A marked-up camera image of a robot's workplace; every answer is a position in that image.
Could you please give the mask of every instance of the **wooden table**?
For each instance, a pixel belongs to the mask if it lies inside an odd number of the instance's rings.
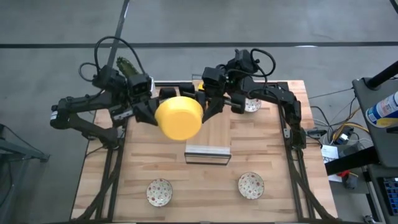
[[[302,102],[303,128],[313,128],[304,82],[288,81],[288,84]],[[255,113],[226,114],[230,118],[232,153],[228,166],[188,165],[184,158],[186,142],[170,140],[158,127],[130,119],[113,221],[297,221],[277,106],[263,101]],[[106,110],[97,111],[95,124],[111,126]],[[100,145],[93,141],[87,151]],[[105,157],[106,150],[100,150],[86,158],[72,218],[82,214],[98,193]],[[319,145],[308,144],[304,159],[312,192],[337,217]],[[264,180],[265,192],[258,200],[245,199],[238,191],[239,177],[249,171],[258,173]],[[160,208],[153,207],[146,199],[147,186],[157,178],[170,181],[174,190],[172,201]],[[305,208],[303,193],[300,198]]]

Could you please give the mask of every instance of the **can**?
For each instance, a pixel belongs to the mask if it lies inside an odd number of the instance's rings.
[[[398,123],[398,91],[367,109],[365,114],[367,121],[378,128]]]

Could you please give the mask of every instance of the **concrete floor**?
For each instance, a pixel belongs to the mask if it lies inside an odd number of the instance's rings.
[[[0,0],[0,44],[95,43],[113,35],[122,0]],[[398,41],[398,14],[388,0],[151,0],[132,1],[122,36],[128,42]],[[271,80],[305,80],[309,96],[351,87],[398,58],[398,47],[273,47]],[[101,49],[105,63],[109,50]],[[205,66],[233,58],[231,48],[138,49],[156,80],[188,80]],[[126,49],[118,55],[132,58]],[[264,69],[267,59],[259,56]],[[92,49],[0,49],[0,123],[51,154],[31,161],[13,223],[68,220],[87,141],[77,131],[50,127],[50,107],[65,96],[97,90],[77,74]],[[353,98],[347,91],[311,100],[328,118]],[[345,118],[342,112],[335,121]],[[314,117],[322,117],[314,111]],[[363,123],[360,116],[355,121]],[[339,217],[360,221],[369,212],[357,195],[335,193]]]

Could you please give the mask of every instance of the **bowl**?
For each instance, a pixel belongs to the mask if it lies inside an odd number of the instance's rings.
[[[147,188],[148,202],[155,206],[161,207],[167,205],[172,199],[173,188],[169,181],[165,179],[153,180]]]
[[[241,195],[247,199],[257,199],[264,193],[264,181],[254,172],[244,173],[238,181]]]
[[[194,137],[201,128],[203,108],[186,96],[171,97],[159,105],[155,119],[170,139],[184,141]]]
[[[244,107],[244,110],[246,112],[256,112],[261,108],[261,100],[259,99],[247,99],[246,98],[246,105]]]

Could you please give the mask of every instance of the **yellow object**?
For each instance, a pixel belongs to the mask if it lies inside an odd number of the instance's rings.
[[[376,125],[377,127],[388,127],[390,125],[398,123],[398,118],[380,118],[378,119]]]
[[[203,88],[203,82],[200,82],[200,83],[199,83],[199,85],[198,85],[198,90],[204,90],[204,88]]]
[[[339,131],[338,135],[336,135],[336,133],[333,134],[333,140],[336,140],[336,137],[340,135],[340,133],[342,132],[344,126],[351,126],[351,127],[354,127],[354,128],[359,128],[359,129],[362,129],[363,131],[366,131],[369,134],[369,130],[368,129],[366,129],[366,128],[360,126],[360,125],[347,122],[347,123],[344,123],[343,125],[341,125],[341,127],[339,128],[340,131]]]
[[[194,137],[201,128],[203,109],[200,104],[186,96],[170,98],[159,105],[155,119],[170,139],[183,141]]]

